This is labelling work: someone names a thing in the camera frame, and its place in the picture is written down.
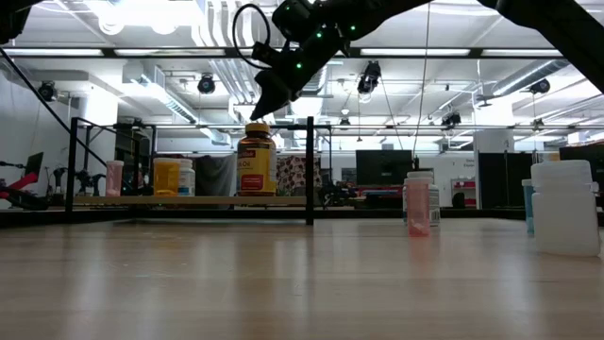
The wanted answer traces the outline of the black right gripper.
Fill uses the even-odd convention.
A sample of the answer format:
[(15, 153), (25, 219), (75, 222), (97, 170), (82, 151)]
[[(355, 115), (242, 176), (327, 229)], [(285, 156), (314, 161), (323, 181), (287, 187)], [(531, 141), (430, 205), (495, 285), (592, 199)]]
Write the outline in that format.
[(270, 49), (266, 63), (277, 76), (268, 70), (255, 76), (260, 99), (250, 119), (259, 120), (277, 110), (278, 102), (296, 101), (304, 86), (338, 51), (347, 54), (347, 39), (339, 35), (313, 35), (295, 50)]

